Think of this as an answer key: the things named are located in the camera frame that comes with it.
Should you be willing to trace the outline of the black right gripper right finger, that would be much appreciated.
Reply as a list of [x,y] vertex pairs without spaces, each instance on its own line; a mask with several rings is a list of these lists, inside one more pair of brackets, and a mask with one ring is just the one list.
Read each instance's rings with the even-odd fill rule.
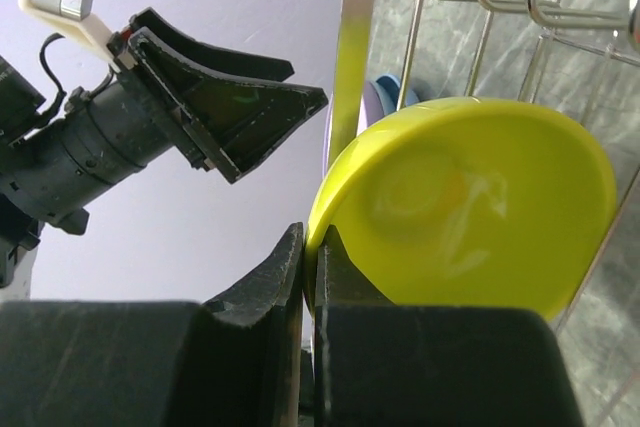
[[318,250],[314,417],[319,426],[579,426],[562,354],[537,314],[398,306],[330,228]]

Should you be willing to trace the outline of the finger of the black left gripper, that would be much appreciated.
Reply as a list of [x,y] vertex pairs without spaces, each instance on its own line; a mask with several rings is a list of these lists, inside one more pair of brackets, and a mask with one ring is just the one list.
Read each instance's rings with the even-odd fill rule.
[[180,54],[149,30],[128,40],[147,82],[204,156],[231,184],[260,166],[326,106],[319,87],[228,74]]
[[292,97],[294,74],[284,59],[201,42],[172,26],[154,9],[131,17],[128,47],[137,74],[160,97]]

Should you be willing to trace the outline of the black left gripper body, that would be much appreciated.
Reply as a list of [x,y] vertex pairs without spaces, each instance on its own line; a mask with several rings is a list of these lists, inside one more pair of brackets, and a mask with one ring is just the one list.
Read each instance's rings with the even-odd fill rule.
[[58,91],[45,111],[44,97],[9,70],[10,234],[37,235],[43,224],[84,234],[89,203],[172,147],[203,168],[204,156],[137,74],[129,36],[109,45],[131,55],[132,67],[119,63],[93,90]]

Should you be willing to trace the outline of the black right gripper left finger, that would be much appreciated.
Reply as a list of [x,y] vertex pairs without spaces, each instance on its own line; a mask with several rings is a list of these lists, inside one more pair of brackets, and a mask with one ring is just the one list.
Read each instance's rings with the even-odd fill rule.
[[6,302],[5,426],[294,426],[303,227],[203,302]]

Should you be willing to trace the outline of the lavender plate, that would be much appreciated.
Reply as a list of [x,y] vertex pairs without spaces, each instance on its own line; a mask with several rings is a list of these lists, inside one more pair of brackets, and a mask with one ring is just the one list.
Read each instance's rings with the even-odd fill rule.
[[[330,103],[328,107],[328,114],[325,123],[324,132],[324,145],[323,145],[323,164],[322,175],[325,176],[329,169],[329,137],[331,132],[333,104]],[[359,136],[372,124],[381,120],[384,117],[383,104],[380,100],[375,85],[366,80],[364,82],[363,94],[360,101],[358,124],[356,129],[356,135]]]

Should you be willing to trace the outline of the blue plate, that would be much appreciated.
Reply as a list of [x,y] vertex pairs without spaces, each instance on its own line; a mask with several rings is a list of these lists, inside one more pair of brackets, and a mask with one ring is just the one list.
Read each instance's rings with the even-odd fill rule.
[[[384,92],[382,100],[384,114],[389,115],[395,112],[400,94],[400,79],[393,74],[383,74],[375,80],[375,83]],[[409,88],[405,97],[406,105],[414,105],[420,102],[421,99],[416,91]]]

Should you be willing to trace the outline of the yellow-green bowl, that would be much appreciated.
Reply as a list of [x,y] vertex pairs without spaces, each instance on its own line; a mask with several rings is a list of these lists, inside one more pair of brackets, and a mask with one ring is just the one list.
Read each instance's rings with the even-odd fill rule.
[[617,207],[611,159],[547,106],[448,97],[355,137],[308,218],[305,294],[336,231],[354,266],[399,305],[507,307],[548,321],[573,300]]

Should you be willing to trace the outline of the wire dish rack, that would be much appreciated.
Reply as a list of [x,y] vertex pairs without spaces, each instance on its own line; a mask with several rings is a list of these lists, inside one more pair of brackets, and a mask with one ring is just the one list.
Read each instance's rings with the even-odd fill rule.
[[[384,15],[397,11],[386,0]],[[546,320],[564,346],[607,347],[639,334],[639,0],[412,0],[396,111],[420,103],[500,98],[550,107],[591,132],[617,182],[613,220],[573,300]],[[341,27],[329,168],[356,135],[356,94],[370,19]]]

